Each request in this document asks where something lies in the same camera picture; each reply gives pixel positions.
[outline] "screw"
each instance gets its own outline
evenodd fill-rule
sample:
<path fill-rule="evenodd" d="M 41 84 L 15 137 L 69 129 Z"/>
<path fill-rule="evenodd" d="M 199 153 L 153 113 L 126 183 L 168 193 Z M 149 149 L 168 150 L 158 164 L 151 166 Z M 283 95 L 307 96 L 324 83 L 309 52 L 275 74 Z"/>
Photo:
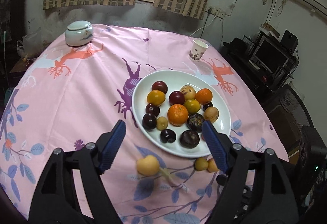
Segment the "screw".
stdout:
<path fill-rule="evenodd" d="M 88 150 L 92 150 L 92 149 L 95 148 L 95 144 L 94 144 L 94 143 L 88 143 L 88 144 L 86 145 L 86 148 L 87 148 Z"/>
<path fill-rule="evenodd" d="M 241 150 L 241 148 L 242 148 L 242 146 L 240 145 L 240 144 L 233 144 L 233 148 L 235 149 L 235 150 Z"/>
<path fill-rule="evenodd" d="M 271 148 L 267 148 L 267 149 L 266 149 L 266 152 L 267 152 L 268 155 L 273 155 L 273 154 L 275 154 L 274 150 L 271 149 Z"/>
<path fill-rule="evenodd" d="M 56 148 L 54 151 L 53 151 L 53 154 L 55 155 L 59 155 L 61 153 L 62 149 L 61 148 Z"/>

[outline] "white plate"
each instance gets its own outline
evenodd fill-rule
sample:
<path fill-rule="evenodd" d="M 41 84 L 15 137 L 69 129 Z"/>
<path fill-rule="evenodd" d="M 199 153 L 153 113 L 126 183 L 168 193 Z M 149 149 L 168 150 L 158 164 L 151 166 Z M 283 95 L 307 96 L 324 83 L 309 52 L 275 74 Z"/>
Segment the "white plate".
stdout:
<path fill-rule="evenodd" d="M 137 86 L 134 89 L 133 97 L 132 97 L 132 110 L 137 122 L 137 125 L 141 129 L 141 131 L 145 134 L 145 136 L 151 140 L 155 145 L 160 147 L 161 149 L 180 157 L 185 158 L 198 158 L 210 155 L 209 148 L 206 142 L 201 138 L 200 134 L 200 143 L 197 147 L 193 149 L 187 149 L 182 147 L 179 143 L 179 137 L 182 132 L 188 130 L 186 124 L 183 124 L 181 127 L 176 127 L 168 124 L 168 129 L 173 130 L 176 133 L 177 139 L 174 143 L 166 143 L 163 144 L 160 141 L 160 131 L 158 129 L 154 129 L 153 131 L 146 131 L 142 127 L 142 119 L 145 115 L 145 107 L 147 103 L 147 95 L 151 91 L 151 86 L 156 81 L 163 81 L 168 86 L 168 92 L 166 94 L 165 102 L 160 106 L 160 116 L 164 116 L 167 118 L 167 111 L 170 107 L 169 105 L 169 95 L 171 92 L 180 90 L 184 85 L 193 86 L 195 91 L 199 91 L 203 88 L 208 88 L 211 90 L 213 94 L 212 103 L 214 107 L 219 110 L 219 118 L 216 122 L 213 123 L 215 129 L 223 134 L 229 135 L 231 132 L 231 115 L 227 108 L 227 105 L 223 98 L 219 95 L 219 93 L 207 83 L 203 82 L 201 79 L 195 77 L 194 75 L 187 74 L 180 71 L 175 70 L 164 70 L 164 71 L 156 71 L 144 77 L 140 82 L 138 82 Z"/>

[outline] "pink tablecloth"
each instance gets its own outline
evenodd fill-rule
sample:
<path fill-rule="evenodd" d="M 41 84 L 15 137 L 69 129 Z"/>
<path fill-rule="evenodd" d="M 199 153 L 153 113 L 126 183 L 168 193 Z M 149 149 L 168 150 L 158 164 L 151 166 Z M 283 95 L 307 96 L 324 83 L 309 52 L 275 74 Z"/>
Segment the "pink tablecloth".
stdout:
<path fill-rule="evenodd" d="M 194 63 L 189 37 L 145 28 L 94 25 L 94 39 L 72 49 L 64 35 L 32 64 L 15 89 L 1 119 L 0 181 L 18 210 L 28 218 L 36 182 L 51 152 L 80 149 L 108 132 L 119 119 L 127 134 L 113 166 L 101 178 L 124 223 L 202 223 L 219 188 L 215 173 L 193 170 L 193 161 L 153 145 L 136 127 L 131 113 L 134 87 L 141 78 L 167 68 L 197 76 L 224 98 L 232 117 L 230 139 L 253 151 L 273 148 L 287 153 L 261 106 L 229 67 L 209 47 Z M 142 177 L 135 162 L 158 157 L 172 176 Z M 76 190 L 89 215 L 81 180 Z"/>

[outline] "dark cherry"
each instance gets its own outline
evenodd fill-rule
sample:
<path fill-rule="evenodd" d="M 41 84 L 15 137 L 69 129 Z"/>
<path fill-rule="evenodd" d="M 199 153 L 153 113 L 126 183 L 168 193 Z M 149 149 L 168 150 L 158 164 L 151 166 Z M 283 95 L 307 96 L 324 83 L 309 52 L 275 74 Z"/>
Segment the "dark cherry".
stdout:
<path fill-rule="evenodd" d="M 197 133 L 201 133 L 203 122 L 204 122 L 203 116 L 201 114 L 195 113 L 188 117 L 186 125 L 190 130 Z"/>
<path fill-rule="evenodd" d="M 185 98 L 182 92 L 180 91 L 174 91 L 171 92 L 169 95 L 169 104 L 174 105 L 174 104 L 184 104 Z"/>
<path fill-rule="evenodd" d="M 160 133 L 160 140 L 162 143 L 174 143 L 176 141 L 176 134 L 173 130 L 165 129 Z"/>
<path fill-rule="evenodd" d="M 155 115 L 156 117 L 158 117 L 158 115 L 160 113 L 160 108 L 158 106 L 153 105 L 152 103 L 149 103 L 145 107 L 145 112 L 146 113 L 152 113 L 153 115 Z"/>
<path fill-rule="evenodd" d="M 168 92 L 168 86 L 163 81 L 157 81 L 157 82 L 154 82 L 153 83 L 153 85 L 151 87 L 151 90 L 159 90 L 159 91 L 167 94 L 167 92 Z"/>
<path fill-rule="evenodd" d="M 197 132 L 186 130 L 182 132 L 179 142 L 182 145 L 182 147 L 191 149 L 195 148 L 200 143 L 200 137 L 197 134 Z"/>
<path fill-rule="evenodd" d="M 146 113 L 143 116 L 142 126 L 145 130 L 152 130 L 155 129 L 157 126 L 157 118 L 152 113 Z"/>
<path fill-rule="evenodd" d="M 211 102 L 209 102 L 209 103 L 203 105 L 203 111 L 205 111 L 207 108 L 209 108 L 209 107 L 213 107 L 213 106 L 214 106 L 214 105 L 213 105 Z"/>

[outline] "paper cup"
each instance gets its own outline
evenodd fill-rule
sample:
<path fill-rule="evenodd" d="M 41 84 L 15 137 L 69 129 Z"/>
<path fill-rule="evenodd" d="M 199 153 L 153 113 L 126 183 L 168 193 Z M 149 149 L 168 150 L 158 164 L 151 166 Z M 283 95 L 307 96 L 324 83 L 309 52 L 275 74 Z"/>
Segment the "paper cup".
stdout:
<path fill-rule="evenodd" d="M 189 57 L 194 61 L 199 61 L 205 51 L 208 49 L 208 45 L 203 41 L 194 39 L 193 46 L 190 50 Z"/>

